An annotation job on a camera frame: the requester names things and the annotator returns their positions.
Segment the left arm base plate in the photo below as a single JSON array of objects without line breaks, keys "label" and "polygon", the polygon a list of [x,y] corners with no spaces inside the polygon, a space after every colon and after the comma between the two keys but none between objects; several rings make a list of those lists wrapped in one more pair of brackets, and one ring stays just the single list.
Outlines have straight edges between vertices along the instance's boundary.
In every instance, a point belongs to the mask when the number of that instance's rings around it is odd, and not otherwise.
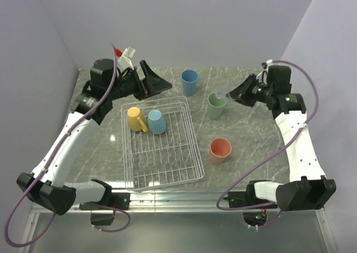
[{"label": "left arm base plate", "polygon": [[87,202],[79,204],[79,210],[101,210],[102,206],[108,207],[109,210],[118,208],[128,210],[131,201],[131,194],[128,192],[112,192],[105,201]]}]

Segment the yellow ceramic mug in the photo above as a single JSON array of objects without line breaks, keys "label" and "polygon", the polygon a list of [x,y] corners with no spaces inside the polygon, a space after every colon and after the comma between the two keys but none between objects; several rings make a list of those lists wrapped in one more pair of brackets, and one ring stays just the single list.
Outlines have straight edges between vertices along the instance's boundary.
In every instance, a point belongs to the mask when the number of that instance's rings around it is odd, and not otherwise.
[{"label": "yellow ceramic mug", "polygon": [[148,127],[146,125],[146,120],[140,108],[131,107],[127,111],[127,122],[128,126],[132,131],[135,132],[148,132]]}]

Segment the light blue ceramic mug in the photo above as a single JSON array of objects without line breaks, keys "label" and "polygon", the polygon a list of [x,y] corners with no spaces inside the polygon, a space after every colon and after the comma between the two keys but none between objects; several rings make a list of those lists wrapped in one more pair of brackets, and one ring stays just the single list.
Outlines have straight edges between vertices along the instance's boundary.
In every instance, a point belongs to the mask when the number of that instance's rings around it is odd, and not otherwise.
[{"label": "light blue ceramic mug", "polygon": [[147,122],[150,131],[155,135],[160,135],[166,131],[166,120],[159,110],[151,110]]}]

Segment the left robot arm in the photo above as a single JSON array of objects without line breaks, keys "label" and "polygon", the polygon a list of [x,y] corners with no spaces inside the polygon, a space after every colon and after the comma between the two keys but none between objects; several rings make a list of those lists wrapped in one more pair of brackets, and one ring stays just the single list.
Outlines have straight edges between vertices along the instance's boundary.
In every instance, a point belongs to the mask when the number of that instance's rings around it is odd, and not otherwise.
[{"label": "left robot arm", "polygon": [[31,173],[21,173],[17,184],[27,198],[63,215],[73,206],[92,202],[101,210],[112,204],[112,187],[98,179],[67,183],[67,176],[86,140],[112,110],[113,101],[133,95],[144,100],[172,88],[148,65],[140,61],[144,79],[135,67],[123,71],[111,59],[100,59],[90,69],[90,80],[83,86],[69,112],[65,125],[43,161]]}]

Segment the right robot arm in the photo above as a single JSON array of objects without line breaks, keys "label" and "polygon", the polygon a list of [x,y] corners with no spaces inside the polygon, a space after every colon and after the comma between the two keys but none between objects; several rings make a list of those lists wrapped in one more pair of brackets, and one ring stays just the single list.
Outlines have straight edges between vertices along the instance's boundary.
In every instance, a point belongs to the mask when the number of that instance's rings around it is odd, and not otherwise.
[{"label": "right robot arm", "polygon": [[308,130],[308,122],[316,115],[307,114],[301,94],[292,93],[291,67],[284,60],[268,60],[263,72],[249,75],[227,96],[241,105],[266,104],[272,112],[284,146],[268,157],[287,153],[290,181],[250,181],[246,187],[248,208],[277,205],[281,211],[319,210],[336,191],[336,183],[328,179],[317,159]]}]

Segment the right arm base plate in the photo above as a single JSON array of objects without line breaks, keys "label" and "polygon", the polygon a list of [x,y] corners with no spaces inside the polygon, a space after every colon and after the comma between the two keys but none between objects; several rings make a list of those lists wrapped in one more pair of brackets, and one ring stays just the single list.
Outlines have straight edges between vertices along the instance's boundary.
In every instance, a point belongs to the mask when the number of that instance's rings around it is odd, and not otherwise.
[{"label": "right arm base plate", "polygon": [[227,200],[230,208],[262,205],[269,203],[268,200],[257,198],[254,194],[249,194],[246,191],[231,191],[223,200]]}]

